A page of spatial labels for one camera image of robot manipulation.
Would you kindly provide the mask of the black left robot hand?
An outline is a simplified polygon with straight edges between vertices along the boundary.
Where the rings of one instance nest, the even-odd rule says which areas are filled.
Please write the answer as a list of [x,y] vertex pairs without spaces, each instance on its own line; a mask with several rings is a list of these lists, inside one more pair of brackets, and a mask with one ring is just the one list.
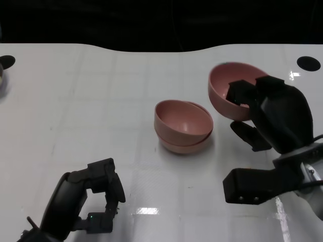
[[[79,214],[87,199],[87,190],[105,194],[105,211],[91,212],[82,219]],[[60,241],[77,230],[88,234],[111,233],[118,204],[125,201],[114,160],[90,163],[86,169],[63,174],[48,202],[40,229]]]

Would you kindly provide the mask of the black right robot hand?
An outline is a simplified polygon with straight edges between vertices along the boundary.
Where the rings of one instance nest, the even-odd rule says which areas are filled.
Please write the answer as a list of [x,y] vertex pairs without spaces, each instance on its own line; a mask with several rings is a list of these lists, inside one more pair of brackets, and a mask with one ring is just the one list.
[[300,90],[284,80],[263,76],[255,85],[245,80],[231,82],[228,95],[228,101],[249,107],[254,126],[233,121],[230,127],[253,151],[274,148],[285,154],[314,142],[308,102]]

